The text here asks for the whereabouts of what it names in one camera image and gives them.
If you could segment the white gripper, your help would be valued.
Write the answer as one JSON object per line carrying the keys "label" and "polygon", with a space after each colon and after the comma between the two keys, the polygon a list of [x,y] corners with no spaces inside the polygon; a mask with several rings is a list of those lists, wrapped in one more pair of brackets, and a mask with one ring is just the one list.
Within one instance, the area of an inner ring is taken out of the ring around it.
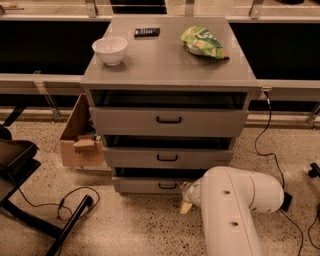
{"label": "white gripper", "polygon": [[201,206],[201,180],[183,182],[180,186],[182,191],[181,214],[187,214],[193,205]]}

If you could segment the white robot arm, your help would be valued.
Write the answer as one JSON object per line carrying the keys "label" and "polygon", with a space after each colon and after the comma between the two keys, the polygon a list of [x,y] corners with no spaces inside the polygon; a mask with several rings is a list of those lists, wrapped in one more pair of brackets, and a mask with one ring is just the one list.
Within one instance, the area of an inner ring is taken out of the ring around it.
{"label": "white robot arm", "polygon": [[263,256],[251,214],[280,209],[284,191],[276,178],[219,166],[181,190],[182,214],[201,208],[208,256]]}

